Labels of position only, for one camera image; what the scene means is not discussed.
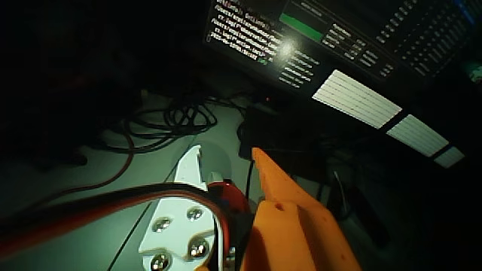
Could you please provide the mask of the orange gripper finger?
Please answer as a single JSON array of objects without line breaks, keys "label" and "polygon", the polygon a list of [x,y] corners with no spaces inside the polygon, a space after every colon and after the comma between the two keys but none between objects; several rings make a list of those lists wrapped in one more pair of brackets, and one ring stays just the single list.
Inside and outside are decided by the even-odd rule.
[{"label": "orange gripper finger", "polygon": [[241,270],[360,270],[332,213],[267,153],[252,149],[264,200],[258,204]]}]

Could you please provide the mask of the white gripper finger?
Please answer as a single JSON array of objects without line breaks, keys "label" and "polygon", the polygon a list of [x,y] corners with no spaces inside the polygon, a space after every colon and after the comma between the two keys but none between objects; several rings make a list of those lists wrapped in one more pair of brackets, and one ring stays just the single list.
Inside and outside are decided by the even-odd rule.
[{"label": "white gripper finger", "polygon": [[200,169],[201,146],[190,147],[175,166],[138,252],[145,270],[221,270],[222,228]]}]

